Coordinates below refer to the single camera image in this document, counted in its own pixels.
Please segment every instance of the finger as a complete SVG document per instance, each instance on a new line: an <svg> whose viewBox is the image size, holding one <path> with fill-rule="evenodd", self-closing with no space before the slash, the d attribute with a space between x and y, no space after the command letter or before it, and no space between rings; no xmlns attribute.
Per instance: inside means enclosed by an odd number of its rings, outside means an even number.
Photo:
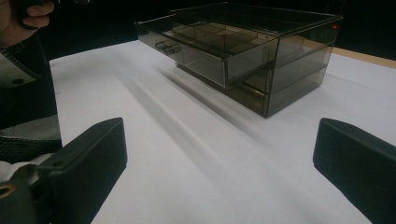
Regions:
<svg viewBox="0 0 396 224"><path fill-rule="evenodd" d="M43 6L32 6L27 8L27 14L31 17L45 16L55 9L55 5L51 1L46 1Z"/></svg>
<svg viewBox="0 0 396 224"><path fill-rule="evenodd" d="M50 24L50 18L48 16L28 17L23 19L23 23L28 26L40 28Z"/></svg>

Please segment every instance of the human hand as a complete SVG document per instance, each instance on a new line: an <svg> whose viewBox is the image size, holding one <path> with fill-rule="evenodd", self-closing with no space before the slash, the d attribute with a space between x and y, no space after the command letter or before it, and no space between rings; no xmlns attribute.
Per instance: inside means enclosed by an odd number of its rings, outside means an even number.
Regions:
<svg viewBox="0 0 396 224"><path fill-rule="evenodd" d="M27 30L21 27L15 10L16 0L0 0L0 47L7 48L29 38L36 30ZM50 14L55 5L46 1L44 6L27 8L29 17L22 20L25 25L44 27L50 23Z"/></svg>

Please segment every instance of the acrylic organizer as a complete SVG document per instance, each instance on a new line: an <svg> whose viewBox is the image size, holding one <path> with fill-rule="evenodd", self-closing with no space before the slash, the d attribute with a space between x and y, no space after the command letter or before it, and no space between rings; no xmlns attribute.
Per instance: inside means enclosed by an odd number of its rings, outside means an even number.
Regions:
<svg viewBox="0 0 396 224"><path fill-rule="evenodd" d="M177 67L269 117L318 87L342 17L219 3L135 24Z"/></svg>

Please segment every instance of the white table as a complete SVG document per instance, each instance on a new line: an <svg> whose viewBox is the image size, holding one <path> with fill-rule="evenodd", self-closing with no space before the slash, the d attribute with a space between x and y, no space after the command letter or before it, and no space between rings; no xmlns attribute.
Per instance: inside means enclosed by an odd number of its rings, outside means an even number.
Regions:
<svg viewBox="0 0 396 224"><path fill-rule="evenodd" d="M93 223L369 223L315 168L321 118L396 145L396 69L334 54L264 119L139 41L50 62L64 144L122 117L128 167Z"/></svg>

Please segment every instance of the smoky translucent plastic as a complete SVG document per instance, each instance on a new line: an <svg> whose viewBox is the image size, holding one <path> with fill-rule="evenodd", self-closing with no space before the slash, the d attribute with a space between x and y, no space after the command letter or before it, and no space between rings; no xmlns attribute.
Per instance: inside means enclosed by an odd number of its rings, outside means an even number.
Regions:
<svg viewBox="0 0 396 224"><path fill-rule="evenodd" d="M135 24L139 40L269 117L318 87L341 16L220 3Z"/></svg>

